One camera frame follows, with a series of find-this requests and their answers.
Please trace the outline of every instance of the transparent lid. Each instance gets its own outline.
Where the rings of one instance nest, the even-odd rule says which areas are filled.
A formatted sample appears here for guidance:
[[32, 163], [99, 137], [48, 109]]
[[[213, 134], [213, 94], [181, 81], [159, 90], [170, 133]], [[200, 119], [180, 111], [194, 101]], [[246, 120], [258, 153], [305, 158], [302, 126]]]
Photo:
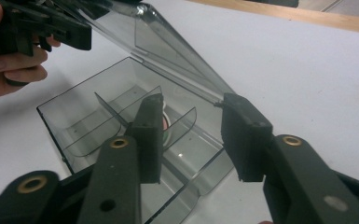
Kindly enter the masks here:
[[59, 7], [90, 23], [144, 66], [215, 102], [233, 92], [149, 4], [113, 0], [56, 0]]

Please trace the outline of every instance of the white tabletop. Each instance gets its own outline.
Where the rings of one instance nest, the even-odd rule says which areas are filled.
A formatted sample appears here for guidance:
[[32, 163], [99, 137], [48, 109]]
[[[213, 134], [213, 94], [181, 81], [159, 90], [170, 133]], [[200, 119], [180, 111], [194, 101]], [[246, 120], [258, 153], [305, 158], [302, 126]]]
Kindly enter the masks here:
[[[147, 2], [275, 134], [305, 138], [332, 169], [359, 179], [359, 33], [180, 0]], [[92, 51], [53, 50], [46, 80], [0, 98], [0, 193], [34, 170], [69, 175], [36, 107], [127, 56], [94, 34]], [[261, 188], [231, 172], [185, 223], [270, 219]]]

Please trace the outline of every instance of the wooden strip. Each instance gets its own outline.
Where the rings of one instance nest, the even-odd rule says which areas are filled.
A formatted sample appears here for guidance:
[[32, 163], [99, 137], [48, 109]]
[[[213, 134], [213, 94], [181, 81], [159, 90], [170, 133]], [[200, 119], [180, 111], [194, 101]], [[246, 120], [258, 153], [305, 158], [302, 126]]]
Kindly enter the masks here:
[[187, 0], [190, 2], [223, 7], [244, 12], [262, 14], [309, 23], [335, 27], [343, 30], [359, 32], [359, 17], [310, 11], [300, 8], [279, 7], [268, 4], [247, 2], [243, 0]]

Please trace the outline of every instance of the transparent container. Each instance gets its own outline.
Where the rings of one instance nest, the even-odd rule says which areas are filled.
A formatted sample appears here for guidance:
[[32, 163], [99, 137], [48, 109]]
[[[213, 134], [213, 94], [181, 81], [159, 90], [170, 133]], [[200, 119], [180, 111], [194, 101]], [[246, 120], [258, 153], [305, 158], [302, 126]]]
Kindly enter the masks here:
[[148, 4], [55, 1], [131, 53], [37, 108], [74, 174], [92, 165], [100, 145], [124, 134], [147, 95], [162, 93], [160, 184], [143, 184], [144, 223], [180, 223], [198, 198], [232, 169], [214, 103], [231, 88]]

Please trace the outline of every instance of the table surface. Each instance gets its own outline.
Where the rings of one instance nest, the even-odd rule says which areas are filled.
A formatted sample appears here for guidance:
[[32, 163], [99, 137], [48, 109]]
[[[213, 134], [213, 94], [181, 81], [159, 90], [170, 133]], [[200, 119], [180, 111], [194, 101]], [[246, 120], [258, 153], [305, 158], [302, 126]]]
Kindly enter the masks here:
[[[239, 95], [274, 125], [311, 143], [335, 170], [359, 179], [359, 32], [182, 0], [148, 0]], [[93, 50], [49, 54], [46, 80], [0, 98], [0, 192], [34, 170], [68, 171], [36, 107], [128, 57], [98, 34]], [[185, 223], [270, 219], [261, 184], [231, 172]]]

